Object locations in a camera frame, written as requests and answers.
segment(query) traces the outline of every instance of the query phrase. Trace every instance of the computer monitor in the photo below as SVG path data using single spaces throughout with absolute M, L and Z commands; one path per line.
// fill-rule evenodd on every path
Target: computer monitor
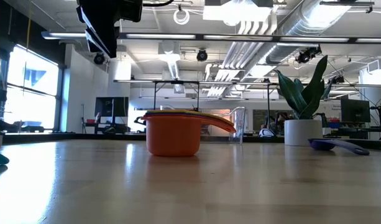
M 128 116 L 128 97 L 97 97 L 95 104 L 95 116 L 101 113 L 101 116 L 113 116 L 113 100 L 114 100 L 114 116 Z
M 364 100 L 341 99 L 341 121 L 353 123 L 369 123 L 370 103 Z

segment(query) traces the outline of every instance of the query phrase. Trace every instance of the wooden table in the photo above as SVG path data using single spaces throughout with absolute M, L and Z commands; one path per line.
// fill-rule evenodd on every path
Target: wooden table
M 5 146 L 0 223 L 381 223 L 381 151 L 202 144 L 154 157 L 145 142 Z

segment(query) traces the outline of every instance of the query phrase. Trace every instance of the white wall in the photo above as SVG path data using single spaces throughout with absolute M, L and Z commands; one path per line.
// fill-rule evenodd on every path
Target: white wall
M 152 109 L 154 106 L 153 99 L 144 99 L 139 98 L 140 95 L 142 96 L 153 96 L 154 89 L 150 88 L 131 88 L 131 98 L 130 98 L 130 111 L 129 111 L 129 126 L 130 128 L 142 128 L 142 126 L 136 125 L 133 123 L 133 119 L 136 118 L 136 116 L 142 116 L 142 113 L 139 113 L 138 111 L 134 111 L 134 108 L 143 108 L 143 109 Z M 173 89 L 161 89 L 157 96 L 160 97 L 169 97 L 169 96 L 175 96 L 175 97 L 184 97 L 184 95 L 174 95 Z M 193 106 L 197 105 L 196 100 L 172 100 L 172 99 L 157 99 L 156 101 L 156 108 L 159 110 L 160 105 L 171 105 L 174 108 L 192 108 Z M 248 110 L 247 112 L 247 121 L 248 121 L 248 130 L 253 130 L 252 127 L 252 110 L 267 110 L 267 100 L 260 100 L 260 101 L 235 101 L 235 100 L 201 100 L 200 101 L 200 108 L 201 109 L 234 109 L 238 106 L 244 106 Z M 271 101 L 270 102 L 270 109 L 271 110 L 291 110 L 291 108 L 288 106 L 286 101 Z M 326 113 L 326 116 L 329 117 L 341 117 L 341 104 L 340 102 L 335 101 L 328 101 L 328 102 L 321 102 L 320 107 L 317 110 L 318 113 Z
M 108 94 L 109 75 L 76 52 L 72 45 L 66 47 L 65 60 L 61 130 L 81 133 L 81 104 L 85 107 L 85 119 L 93 119 L 95 98 Z

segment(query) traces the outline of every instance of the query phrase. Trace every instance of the ceiling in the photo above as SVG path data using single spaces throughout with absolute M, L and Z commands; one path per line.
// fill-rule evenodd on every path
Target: ceiling
M 18 0 L 5 0 L 23 14 L 29 14 L 29 2 Z M 83 32 L 85 26 L 78 21 L 76 14 L 77 3 L 75 0 L 31 0 L 32 18 L 35 22 L 52 32 Z M 192 6 L 183 6 L 184 9 L 203 10 L 204 0 L 192 0 Z M 278 20 L 280 21 L 293 9 L 300 0 L 286 0 L 287 7 L 279 10 Z M 381 11 L 381 0 L 374 0 L 375 11 Z M 173 20 L 172 9 L 177 6 L 160 7 L 155 14 L 151 8 L 145 8 L 142 11 L 142 20 L 139 23 L 121 21 L 117 25 L 121 26 L 123 32 L 164 32 L 164 33 L 209 33 L 209 34 L 235 34 L 239 26 L 230 27 L 221 21 L 204 21 L 203 16 L 191 13 L 190 21 L 185 25 L 178 25 Z M 346 13 L 333 26 L 331 26 L 323 35 L 335 36 L 375 36 L 381 37 L 381 14 L 370 13 Z M 119 40 L 119 44 L 125 45 L 127 51 L 131 53 L 134 61 L 137 62 L 140 72 L 137 75 L 147 78 L 149 74 L 161 74 L 167 69 L 167 63 L 158 59 L 159 41 L 150 40 Z M 196 53 L 199 48 L 205 48 L 208 53 L 209 62 L 219 62 L 224 60 L 229 50 L 230 42 L 180 42 L 181 48 L 185 49 L 185 55 L 181 56 L 178 62 L 180 70 L 195 70 L 203 72 L 206 62 L 196 61 Z M 329 55 L 332 65 L 336 69 L 349 67 L 345 69 L 346 78 L 350 82 L 358 81 L 358 68 L 364 66 L 357 61 L 372 60 L 375 57 L 381 57 L 381 45 L 328 45 L 321 46 L 324 55 Z M 287 67 L 279 67 L 282 73 L 290 77 L 300 77 L 307 81 L 313 74 L 315 63 L 312 60 L 309 64 L 298 65 L 294 58 L 290 58 L 284 64 Z M 326 74 L 335 72 L 335 68 L 328 66 Z

